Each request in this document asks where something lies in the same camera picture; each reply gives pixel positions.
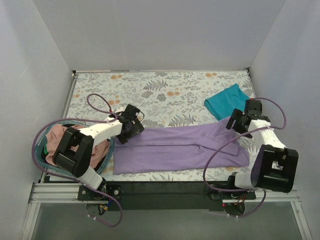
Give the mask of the purple t shirt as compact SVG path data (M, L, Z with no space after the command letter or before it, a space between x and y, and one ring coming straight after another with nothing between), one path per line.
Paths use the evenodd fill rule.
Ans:
M226 129L228 118L219 122L178 127L146 128L127 143L115 143L113 172L136 174L203 168L211 155L210 168L246 167L250 155Z

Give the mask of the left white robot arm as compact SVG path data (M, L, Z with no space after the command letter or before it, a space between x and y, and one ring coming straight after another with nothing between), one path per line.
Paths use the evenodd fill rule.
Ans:
M103 185L105 180L90 166L93 149L113 137L123 145L142 133L145 128L138 119L140 112L129 104L123 111L110 112L114 117L107 117L100 123L81 129L67 128L53 155L53 163L89 188L95 200L103 199L107 193Z

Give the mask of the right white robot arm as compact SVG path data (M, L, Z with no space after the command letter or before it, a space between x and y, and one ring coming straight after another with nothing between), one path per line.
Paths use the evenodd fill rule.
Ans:
M260 147L250 172L234 172L228 177L226 192L230 198L239 198L245 189L282 193L292 190L299 154L278 139L275 127L263 115L260 99L246 100L244 110L234 109L226 128L254 139Z

